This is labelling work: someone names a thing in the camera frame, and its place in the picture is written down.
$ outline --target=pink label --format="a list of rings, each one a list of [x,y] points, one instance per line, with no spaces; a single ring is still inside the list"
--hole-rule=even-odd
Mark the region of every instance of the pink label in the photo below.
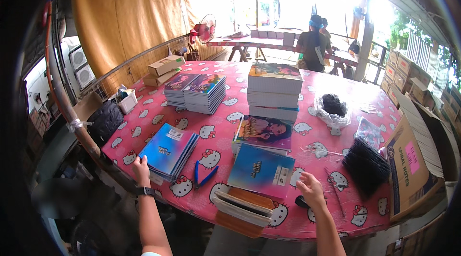
[[[413,175],[419,169],[418,157],[416,156],[413,142],[410,142],[406,145],[405,152],[408,157],[408,163],[410,164],[411,174]]]

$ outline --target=wooden table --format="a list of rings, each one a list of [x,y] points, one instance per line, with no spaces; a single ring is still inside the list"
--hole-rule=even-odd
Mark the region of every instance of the wooden table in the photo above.
[[[246,91],[250,66],[237,62],[187,61],[182,68],[183,73],[227,75],[227,95],[216,113],[204,115],[168,106],[163,94],[164,86],[144,86],[140,80],[131,87],[136,89],[138,104],[131,113],[124,116],[125,122],[102,147],[102,151],[115,165],[134,177],[131,164],[125,165],[124,159],[130,160],[135,157],[163,123],[187,131],[201,132],[204,138],[199,139],[180,174],[185,176],[187,181],[173,184],[164,181],[161,185],[152,183],[152,187],[162,201],[214,223],[217,208],[211,202],[211,198],[216,191],[229,189],[226,183],[234,163],[231,143],[238,127],[237,119],[249,112]],[[397,109],[377,86],[323,73],[301,71],[304,85],[299,96],[300,111],[292,134],[292,151],[289,154],[296,159],[296,168],[288,196],[285,199],[273,198],[273,222],[264,229],[263,236],[290,240],[309,240],[316,237],[312,211],[295,205],[295,198],[301,194],[296,188],[296,180],[302,171],[311,172],[322,183],[328,209],[340,236],[358,236],[387,229],[390,225],[389,212],[386,210],[388,207],[380,206],[378,203],[389,203],[389,184],[383,184],[370,200],[362,201],[340,160],[354,141],[360,116],[381,127],[383,144],[400,119]],[[346,93],[351,98],[352,122],[341,130],[329,128],[322,120],[309,113],[316,91],[324,88]],[[362,112],[364,106],[375,107],[380,112],[379,115]],[[195,191],[192,189],[195,162],[200,160],[204,163],[209,159],[216,161],[210,162],[212,164],[207,163],[207,166],[214,167],[218,164],[219,169],[208,183]],[[210,171],[210,168],[200,165],[199,179],[203,179]],[[331,181],[331,177],[336,180],[336,185]],[[343,185],[339,185],[339,177],[344,178]],[[345,216],[338,201],[342,204]]]
[[[296,51],[295,47],[284,46],[282,39],[268,39],[268,38],[251,38],[251,36],[246,36],[242,38],[215,38],[208,42],[208,46],[229,46],[232,47],[232,53],[230,54],[229,61],[232,60],[236,51],[240,53],[240,62],[248,62],[246,53],[248,47],[257,47],[268,48],[268,49],[278,49],[284,51]],[[326,59],[332,59],[335,62],[344,63],[348,66],[357,67],[358,57],[352,56],[348,52],[338,50],[333,55],[325,52]]]

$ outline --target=wall fan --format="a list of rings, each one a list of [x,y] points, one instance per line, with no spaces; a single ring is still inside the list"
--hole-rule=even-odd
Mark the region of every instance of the wall fan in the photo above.
[[[199,41],[202,44],[208,43],[214,38],[214,29],[216,28],[216,19],[213,15],[206,15],[199,24],[196,24],[192,30],[190,30],[189,42],[195,44],[195,36],[199,37]]]

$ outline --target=hand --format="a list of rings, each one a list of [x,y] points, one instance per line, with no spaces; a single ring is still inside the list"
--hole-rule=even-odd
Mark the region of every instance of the hand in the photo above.
[[[326,206],[322,184],[314,175],[308,172],[302,172],[296,184],[299,190],[303,192],[304,200],[312,208],[314,213]]]
[[[136,179],[138,181],[138,186],[140,187],[149,187],[150,188],[150,170],[147,166],[147,156],[144,155],[141,158],[136,157],[135,161],[133,162],[133,172],[136,175]]]

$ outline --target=white plastic container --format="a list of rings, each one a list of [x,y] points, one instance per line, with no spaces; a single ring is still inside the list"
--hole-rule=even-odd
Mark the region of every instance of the white plastic container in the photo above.
[[[136,93],[133,91],[128,97],[117,103],[117,105],[122,110],[122,113],[126,115],[131,109],[135,108],[137,103],[138,99],[136,99]]]

